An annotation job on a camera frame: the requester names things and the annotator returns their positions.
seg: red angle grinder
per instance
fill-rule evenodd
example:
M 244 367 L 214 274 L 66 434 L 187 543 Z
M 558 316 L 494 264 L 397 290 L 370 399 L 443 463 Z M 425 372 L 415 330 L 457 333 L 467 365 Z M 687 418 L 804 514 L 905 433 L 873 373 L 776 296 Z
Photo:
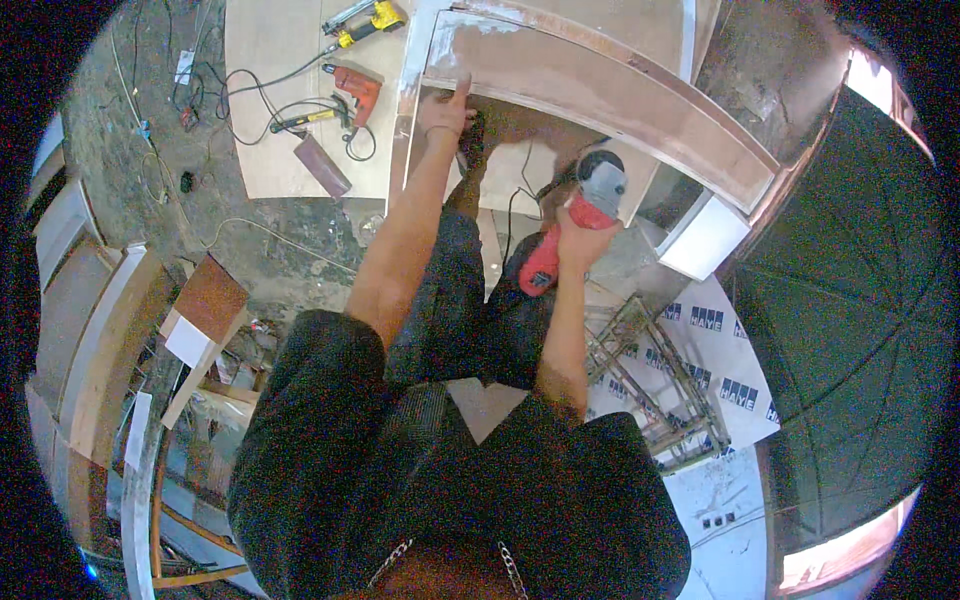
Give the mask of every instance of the red angle grinder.
M 561 172 L 537 195 L 540 202 L 548 192 L 570 180 L 578 183 L 573 199 L 567 204 L 570 219 L 579 228 L 606 229 L 616 223 L 620 198 L 627 191 L 627 175 L 623 161 L 609 150 L 595 150 Z M 528 296 L 539 296 L 557 282 L 560 257 L 560 225 L 547 232 L 520 267 L 520 289 Z

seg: person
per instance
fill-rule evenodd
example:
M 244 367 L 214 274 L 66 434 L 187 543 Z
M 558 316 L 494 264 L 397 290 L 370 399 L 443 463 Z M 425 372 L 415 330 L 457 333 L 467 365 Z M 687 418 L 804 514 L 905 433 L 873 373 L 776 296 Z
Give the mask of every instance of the person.
M 557 286 L 516 283 L 538 233 L 485 304 L 468 89 L 421 103 L 425 152 L 344 313 L 296 318 L 238 450 L 233 535 L 273 598 L 675 597 L 690 545 L 636 421 L 584 423 L 585 275 L 622 224 L 558 208 Z M 471 428 L 468 396 L 505 418 Z

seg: black shorts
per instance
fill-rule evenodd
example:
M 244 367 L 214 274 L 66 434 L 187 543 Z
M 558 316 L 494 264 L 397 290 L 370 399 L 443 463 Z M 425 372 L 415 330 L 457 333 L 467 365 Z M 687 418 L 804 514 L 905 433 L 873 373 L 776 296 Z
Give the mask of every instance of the black shorts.
M 532 389 L 556 290 L 531 298 L 517 276 L 542 237 L 534 233 L 519 243 L 484 303 L 480 230 L 473 219 L 445 207 L 410 315 L 387 353 L 387 381 L 478 377 Z

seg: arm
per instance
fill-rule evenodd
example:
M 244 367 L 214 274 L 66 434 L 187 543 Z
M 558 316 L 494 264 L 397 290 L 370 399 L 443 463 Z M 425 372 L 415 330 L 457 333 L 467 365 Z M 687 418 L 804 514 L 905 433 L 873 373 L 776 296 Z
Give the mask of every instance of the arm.
M 426 153 L 391 204 L 353 281 L 345 312 L 373 327 L 384 349 L 410 312 L 437 241 L 447 173 L 470 112 L 469 86 L 469 78 L 458 82 L 448 102 L 436 95 L 423 100 L 418 118 L 426 130 Z
M 622 224 L 593 230 L 578 228 L 565 208 L 558 208 L 561 234 L 560 276 L 550 327 L 543 342 L 536 389 L 577 422 L 587 414 L 587 341 L 584 337 L 584 275 L 607 251 Z

